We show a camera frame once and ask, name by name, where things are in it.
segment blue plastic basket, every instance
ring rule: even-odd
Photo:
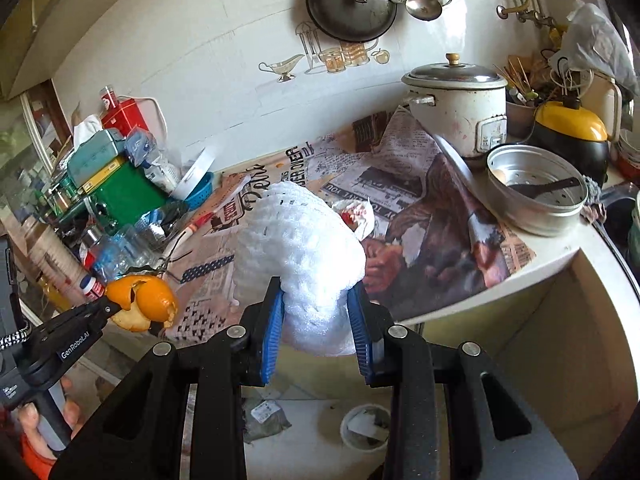
[[[191,191],[190,195],[187,197],[185,202],[189,206],[189,211],[194,211],[199,208],[204,201],[211,196],[213,193],[213,184],[211,181],[213,180],[213,173],[205,173],[202,177],[202,180],[199,181],[198,185]]]

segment tiled wall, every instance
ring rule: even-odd
[[[305,73],[303,57],[288,82],[260,72],[303,46],[296,26],[308,20],[305,0],[119,0],[74,47],[54,76],[69,116],[82,101],[97,111],[98,91],[156,97],[169,144],[183,159],[205,145],[215,169],[314,139],[382,108],[404,91],[400,78],[415,66],[462,60],[503,65],[507,54],[530,55],[544,34],[495,7],[514,0],[453,0],[434,22],[420,22],[399,7],[377,48],[387,64],[370,63],[339,74]],[[319,32],[322,48],[337,42]]]

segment newspaper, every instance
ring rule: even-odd
[[[238,322],[233,253],[245,215],[271,184],[290,180],[325,201],[370,200],[364,285],[395,320],[464,300],[520,270],[534,253],[473,197],[411,114],[380,112],[316,141],[239,164],[200,211],[207,224],[170,267],[180,315],[166,336],[199,342]],[[238,183],[245,183],[238,191]]]

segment frying pan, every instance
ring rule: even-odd
[[[396,18],[396,4],[389,0],[306,0],[309,16],[328,36],[350,43],[375,40],[389,30]]]

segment yellow and black kettle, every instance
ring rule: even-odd
[[[580,173],[602,186],[609,165],[609,136],[600,118],[580,106],[580,99],[566,97],[538,108],[528,144],[561,156]]]

